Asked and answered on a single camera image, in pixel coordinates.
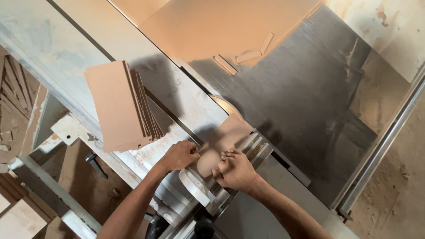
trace table saw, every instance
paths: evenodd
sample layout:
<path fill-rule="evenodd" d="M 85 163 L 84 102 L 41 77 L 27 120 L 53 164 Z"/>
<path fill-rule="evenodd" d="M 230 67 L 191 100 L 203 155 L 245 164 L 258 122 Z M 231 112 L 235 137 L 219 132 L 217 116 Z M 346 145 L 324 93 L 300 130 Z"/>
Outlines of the table saw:
<path fill-rule="evenodd" d="M 254 66 L 233 65 L 236 75 L 213 58 L 185 61 L 166 55 L 134 24 L 106 0 L 0 3 L 0 44 L 70 111 L 51 127 L 48 143 L 9 167 L 30 188 L 38 178 L 31 188 L 36 193 L 42 188 L 52 198 L 65 199 L 49 205 L 72 230 L 95 238 L 101 225 L 41 170 L 52 149 L 81 139 L 135 188 L 173 143 L 189 139 L 200 146 L 228 117 L 213 94 L 231 102 L 262 145 L 273 149 L 256 171 L 333 237 L 356 238 L 343 221 L 350 219 L 351 206 L 422 92 L 422 69 L 377 134 L 350 111 L 371 47 L 326 6 Z M 83 72 L 115 60 L 126 60 L 148 79 L 143 82 L 148 103 L 168 133 L 136 151 L 104 153 Z M 207 213 L 179 172 L 162 181 L 150 205 L 170 224 L 161 238 L 191 238 L 199 214 Z M 221 205 L 210 213 L 216 238 L 289 237 L 263 205 L 243 193 Z"/>

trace hand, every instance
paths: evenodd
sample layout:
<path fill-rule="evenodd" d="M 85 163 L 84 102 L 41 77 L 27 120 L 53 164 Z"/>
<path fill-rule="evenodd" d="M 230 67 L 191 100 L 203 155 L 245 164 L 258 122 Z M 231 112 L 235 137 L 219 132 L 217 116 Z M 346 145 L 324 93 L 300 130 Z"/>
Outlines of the hand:
<path fill-rule="evenodd" d="M 231 188 L 245 193 L 257 178 L 252 164 L 244 153 L 236 148 L 229 149 L 227 154 L 221 153 L 218 167 L 221 172 L 211 169 L 214 179 L 224 188 Z"/>
<path fill-rule="evenodd" d="M 156 163 L 167 173 L 180 170 L 199 159 L 198 148 L 195 143 L 187 140 L 173 144 L 165 155 Z"/>

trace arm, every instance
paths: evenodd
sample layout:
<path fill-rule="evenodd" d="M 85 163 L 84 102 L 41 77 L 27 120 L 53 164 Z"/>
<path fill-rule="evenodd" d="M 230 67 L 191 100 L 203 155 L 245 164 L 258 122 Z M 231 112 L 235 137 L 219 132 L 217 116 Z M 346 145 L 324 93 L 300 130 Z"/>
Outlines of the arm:
<path fill-rule="evenodd" d="M 332 238 L 305 210 L 261 178 L 240 150 L 221 153 L 218 167 L 221 172 L 212 169 L 212 174 L 222 187 L 242 191 L 262 203 L 291 238 Z"/>
<path fill-rule="evenodd" d="M 139 229 L 156 188 L 171 171 L 182 169 L 199 159 L 196 144 L 180 141 L 165 153 L 140 184 L 122 201 L 105 222 L 98 239 L 133 238 Z"/>

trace mdf offcut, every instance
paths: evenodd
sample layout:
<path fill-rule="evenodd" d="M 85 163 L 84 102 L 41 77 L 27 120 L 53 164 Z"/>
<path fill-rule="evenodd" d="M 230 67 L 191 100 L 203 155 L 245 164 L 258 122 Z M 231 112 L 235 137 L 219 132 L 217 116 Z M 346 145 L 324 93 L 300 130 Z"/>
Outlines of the mdf offcut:
<path fill-rule="evenodd" d="M 140 75 L 126 61 L 86 68 L 93 96 L 103 151 L 136 150 L 164 136 L 147 103 Z"/>

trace forearm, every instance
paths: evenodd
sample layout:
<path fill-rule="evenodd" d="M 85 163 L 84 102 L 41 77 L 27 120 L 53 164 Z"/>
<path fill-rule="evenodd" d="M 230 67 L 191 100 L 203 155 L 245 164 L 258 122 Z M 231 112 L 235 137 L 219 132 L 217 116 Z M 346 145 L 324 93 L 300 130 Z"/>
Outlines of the forearm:
<path fill-rule="evenodd" d="M 167 173 L 163 167 L 155 165 L 112 213 L 97 238 L 133 238 L 142 223 L 149 202 Z"/>
<path fill-rule="evenodd" d="M 261 177 L 255 181 L 249 195 L 273 213 L 292 239 L 332 238 L 305 210 L 279 193 Z"/>

